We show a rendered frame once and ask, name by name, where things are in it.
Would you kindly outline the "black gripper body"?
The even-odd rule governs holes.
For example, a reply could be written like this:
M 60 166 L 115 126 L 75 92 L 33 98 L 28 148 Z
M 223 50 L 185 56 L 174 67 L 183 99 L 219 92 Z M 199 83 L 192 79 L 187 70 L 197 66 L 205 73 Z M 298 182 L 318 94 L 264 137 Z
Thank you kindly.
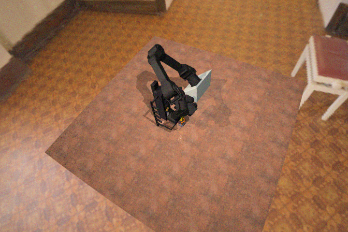
M 186 101 L 189 101 L 189 103 L 194 102 L 194 98 L 186 94 Z M 170 112 L 169 115 L 167 116 L 167 119 L 171 121 L 174 124 L 177 124 L 178 121 L 180 120 L 180 116 L 177 115 L 177 111 L 175 110 L 175 113 Z

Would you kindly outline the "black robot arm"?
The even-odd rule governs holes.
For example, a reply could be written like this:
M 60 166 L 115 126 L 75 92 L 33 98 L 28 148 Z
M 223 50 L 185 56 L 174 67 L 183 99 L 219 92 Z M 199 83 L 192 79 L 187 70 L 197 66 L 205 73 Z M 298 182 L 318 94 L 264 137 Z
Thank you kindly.
M 202 78 L 200 79 L 196 74 L 196 70 L 187 64 L 180 64 L 167 55 L 159 44 L 154 45 L 148 51 L 147 58 L 149 65 L 151 65 L 161 83 L 161 91 L 164 98 L 170 105 L 174 104 L 176 106 L 177 115 L 192 116 L 197 110 L 197 103 L 194 102 L 190 104 L 189 101 L 186 101 L 186 95 L 182 87 L 178 87 L 175 82 L 170 80 L 160 61 L 178 71 L 179 76 L 185 81 L 188 80 L 191 87 L 196 86 L 202 80 Z M 172 97 L 174 97 L 174 99 L 171 100 Z

